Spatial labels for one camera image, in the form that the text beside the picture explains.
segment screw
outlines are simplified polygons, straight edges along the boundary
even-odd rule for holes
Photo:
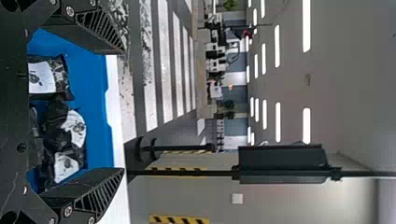
[[[26,148],[27,148],[26,144],[20,143],[20,144],[17,146],[17,151],[20,152],[20,153],[23,153],[23,152],[26,150]]]
[[[64,209],[64,216],[65,216],[65,217],[70,217],[70,216],[72,215],[72,213],[73,213],[73,208],[72,208],[72,206],[67,206],[67,207]]]
[[[90,217],[88,219],[88,224],[94,224],[95,223],[95,217]]]
[[[75,15],[74,9],[72,7],[66,7],[66,13],[69,17],[74,17]]]

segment wall socket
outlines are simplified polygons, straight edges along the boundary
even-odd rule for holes
[[[231,203],[232,204],[243,204],[244,203],[244,195],[241,193],[234,193],[231,195]]]

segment white ceiling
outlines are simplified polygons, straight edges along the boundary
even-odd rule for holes
[[[370,168],[396,170],[396,5],[391,0],[312,0],[312,49],[303,53],[303,0],[266,0],[266,16],[250,48],[249,97],[268,100],[250,126],[256,142],[275,142],[275,103],[282,105],[282,143],[302,140],[303,109],[312,109],[312,142],[341,151]],[[260,12],[260,1],[247,9]],[[275,68],[274,28],[280,25],[280,67]],[[254,78],[254,54],[267,73]],[[306,74],[311,86],[306,85]]]

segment white floor marking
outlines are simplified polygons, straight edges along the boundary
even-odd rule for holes
[[[184,93],[186,96],[186,112],[191,111],[191,85],[190,85],[190,57],[189,57],[189,33],[183,27],[183,50],[184,50]]]
[[[160,54],[161,54],[161,77],[163,84],[163,122],[173,119],[172,107],[172,83],[171,62],[169,53],[169,22],[168,3],[166,0],[158,1],[158,25],[160,27]]]
[[[183,83],[181,79],[181,45],[180,45],[180,20],[174,12],[174,45],[175,45],[175,72],[177,94],[177,116],[184,115]]]
[[[152,45],[151,0],[140,0],[140,24],[143,47],[143,82],[147,132],[158,127],[155,91],[154,54]]]
[[[196,109],[196,97],[195,97],[195,57],[194,57],[194,40],[190,37],[190,55],[191,55],[191,90],[192,90],[192,109]]]

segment green plant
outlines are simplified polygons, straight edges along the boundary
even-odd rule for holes
[[[238,7],[238,2],[237,0],[226,0],[223,6],[227,11],[231,11]]]

